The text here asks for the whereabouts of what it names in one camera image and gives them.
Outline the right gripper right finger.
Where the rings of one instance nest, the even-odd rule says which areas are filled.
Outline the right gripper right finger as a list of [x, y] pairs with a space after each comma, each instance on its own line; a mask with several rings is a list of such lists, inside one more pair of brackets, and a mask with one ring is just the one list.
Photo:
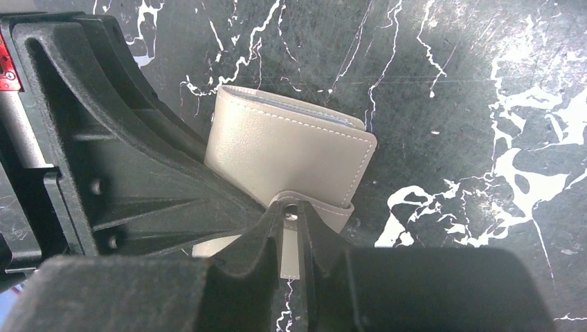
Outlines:
[[309, 331], [553, 331], [532, 276], [499, 248], [354, 246], [298, 211]]

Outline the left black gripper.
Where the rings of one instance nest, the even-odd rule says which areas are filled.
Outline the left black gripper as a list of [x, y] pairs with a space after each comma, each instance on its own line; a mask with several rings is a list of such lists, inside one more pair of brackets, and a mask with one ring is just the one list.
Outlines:
[[1, 285], [62, 252], [165, 255], [253, 225], [205, 150], [114, 17], [2, 15]]

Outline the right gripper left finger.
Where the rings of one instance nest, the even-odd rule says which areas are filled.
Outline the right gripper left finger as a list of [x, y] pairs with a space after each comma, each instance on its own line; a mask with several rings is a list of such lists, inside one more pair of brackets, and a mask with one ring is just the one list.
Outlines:
[[56, 257], [26, 283], [3, 331], [268, 331], [284, 205], [207, 259]]

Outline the grey leather card holder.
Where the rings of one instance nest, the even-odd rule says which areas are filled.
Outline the grey leather card holder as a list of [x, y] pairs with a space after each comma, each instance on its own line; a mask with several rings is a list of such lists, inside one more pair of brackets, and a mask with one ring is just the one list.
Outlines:
[[333, 231], [377, 146], [362, 120], [261, 90], [217, 91], [205, 165], [263, 206], [309, 201]]

